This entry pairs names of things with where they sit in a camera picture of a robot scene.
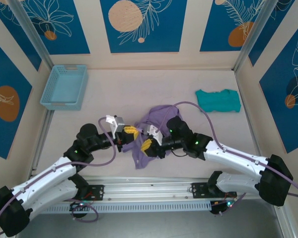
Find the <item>plastic basket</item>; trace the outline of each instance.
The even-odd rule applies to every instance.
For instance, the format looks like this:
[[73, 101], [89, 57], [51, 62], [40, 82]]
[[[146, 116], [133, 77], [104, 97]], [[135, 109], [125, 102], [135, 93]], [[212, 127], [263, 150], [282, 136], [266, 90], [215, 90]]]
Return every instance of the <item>plastic basket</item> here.
[[55, 65], [40, 103], [49, 110], [79, 111], [87, 80], [86, 65]]

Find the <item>white table surface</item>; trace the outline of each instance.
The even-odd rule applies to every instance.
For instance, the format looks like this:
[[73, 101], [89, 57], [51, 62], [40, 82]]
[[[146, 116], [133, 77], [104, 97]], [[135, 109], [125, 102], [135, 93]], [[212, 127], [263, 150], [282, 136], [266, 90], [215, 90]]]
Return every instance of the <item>white table surface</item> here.
[[[207, 92], [223, 89], [238, 90], [233, 71], [220, 70], [89, 70], [86, 93], [79, 112], [55, 111], [40, 157], [37, 173], [43, 171], [72, 145], [79, 129], [105, 115], [123, 117], [125, 124], [134, 124], [156, 105], [175, 104], [180, 101], [197, 103], [195, 91]], [[178, 106], [183, 119], [198, 133], [212, 136], [205, 116], [190, 105]], [[255, 154], [255, 148], [243, 106], [239, 113], [209, 113], [221, 143]], [[93, 152], [92, 163], [100, 164], [111, 159], [111, 148]], [[118, 153], [105, 167], [86, 167], [83, 176], [115, 177], [173, 177], [208, 178], [213, 171], [233, 172], [217, 163], [178, 158], [169, 155], [149, 162], [144, 169], [136, 170], [132, 153]]]

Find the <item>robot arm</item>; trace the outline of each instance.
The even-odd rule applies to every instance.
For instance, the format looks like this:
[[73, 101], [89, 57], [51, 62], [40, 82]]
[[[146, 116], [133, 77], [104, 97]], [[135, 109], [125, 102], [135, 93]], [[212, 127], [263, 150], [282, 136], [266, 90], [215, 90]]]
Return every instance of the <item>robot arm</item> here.
[[[111, 124], [112, 132], [108, 135], [119, 152], [124, 144], [134, 141], [139, 135], [133, 126], [125, 126], [122, 118], [107, 116], [106, 121]], [[261, 198], [273, 205], [284, 204], [290, 187], [289, 182], [264, 166], [228, 153], [227, 150], [269, 165], [292, 180], [292, 175], [280, 157], [273, 155], [271, 158], [265, 158], [248, 155], [224, 145], [221, 149], [211, 137], [193, 133], [186, 122], [179, 117], [170, 119], [167, 127], [170, 130], [170, 136], [167, 137], [163, 137], [161, 132], [157, 132], [153, 126], [143, 131], [148, 139], [143, 143], [141, 150], [147, 156], [164, 158], [167, 150], [183, 149], [192, 158], [222, 163], [244, 174], [229, 175], [214, 172], [207, 183], [209, 192], [214, 196], [230, 191], [250, 192], [259, 194]], [[10, 237], [19, 233], [30, 220], [55, 203], [73, 197], [84, 197], [88, 183], [77, 172], [86, 165], [70, 163], [90, 163], [93, 160], [91, 152], [107, 149], [110, 146], [111, 141], [105, 134], [98, 134], [95, 125], [86, 124], [80, 129], [73, 145], [50, 168], [11, 190], [6, 186], [2, 187], [0, 189], [0, 210], [14, 195], [22, 192], [0, 216], [0, 226], [5, 234]], [[56, 169], [59, 165], [66, 163], [68, 165]], [[29, 189], [24, 189], [27, 184], [51, 170], [53, 172], [38, 180]]]
[[[125, 126], [122, 118], [111, 116], [108, 118], [113, 131], [108, 135], [121, 151], [122, 146], [134, 141], [139, 132], [133, 126]], [[98, 134], [95, 125], [86, 124], [80, 129], [73, 145], [45, 171], [12, 189], [2, 187], [0, 189], [0, 210], [13, 196], [21, 192], [0, 216], [0, 227], [4, 233], [8, 237], [14, 236], [21, 232], [30, 220], [51, 205], [66, 199], [84, 197], [88, 183], [77, 173], [86, 165], [74, 165], [71, 162], [90, 163], [93, 160], [91, 154], [93, 151], [107, 149], [110, 146], [110, 140], [105, 134]], [[53, 172], [39, 179], [29, 189], [25, 189], [28, 184], [51, 170]]]
[[[161, 145], [154, 138], [149, 138], [143, 143], [142, 151], [146, 155], [164, 158], [166, 150], [183, 148], [183, 151], [192, 158], [218, 162], [244, 174], [229, 176], [214, 172], [208, 182], [209, 191], [214, 195], [220, 192], [250, 191], [259, 194], [272, 205], [283, 206], [291, 184], [263, 166], [268, 165], [293, 180], [282, 158], [276, 155], [270, 158], [249, 155], [222, 144], [220, 148], [211, 137], [193, 133], [180, 117], [170, 119], [167, 127], [170, 136], [162, 138]], [[255, 163], [238, 155], [252, 158]]]

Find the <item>purple cloth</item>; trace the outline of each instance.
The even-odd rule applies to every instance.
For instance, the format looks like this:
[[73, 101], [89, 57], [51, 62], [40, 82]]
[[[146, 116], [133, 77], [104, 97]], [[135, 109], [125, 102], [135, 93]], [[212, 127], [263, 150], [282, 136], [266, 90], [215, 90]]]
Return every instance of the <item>purple cloth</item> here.
[[[160, 105], [160, 106], [151, 108], [150, 111], [139, 122], [135, 123], [135, 127], [137, 127], [137, 129], [141, 130], [141, 129], [144, 129], [149, 124], [149, 125], [154, 125], [155, 127], [159, 128], [159, 126], [161, 125], [162, 120], [164, 118], [164, 115], [166, 114], [166, 112], [169, 110], [170, 107], [171, 107], [171, 105]], [[173, 107], [169, 111], [169, 113], [166, 117], [166, 120], [164, 121], [164, 123], [161, 127], [160, 131], [164, 136], [170, 135], [170, 132], [166, 126], [166, 123], [168, 122], [168, 120], [170, 120], [171, 118], [173, 118], [175, 116], [179, 116], [180, 118], [182, 118], [180, 115], [179, 109], [177, 107]], [[123, 152], [132, 150], [133, 159], [135, 161], [136, 169], [145, 168], [150, 161], [155, 159], [153, 157], [146, 156], [141, 151], [141, 145], [147, 138], [148, 137], [145, 135], [139, 135], [134, 142], [123, 146], [123, 149], [122, 149]]]

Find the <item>teal t-shirt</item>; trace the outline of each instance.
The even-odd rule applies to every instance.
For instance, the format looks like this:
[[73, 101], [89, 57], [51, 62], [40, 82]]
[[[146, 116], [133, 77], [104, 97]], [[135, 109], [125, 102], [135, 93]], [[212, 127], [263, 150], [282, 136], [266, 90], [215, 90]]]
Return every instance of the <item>teal t-shirt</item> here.
[[195, 92], [198, 103], [206, 112], [239, 112], [240, 101], [239, 95], [234, 90], [224, 89], [221, 92], [207, 93], [202, 90]]

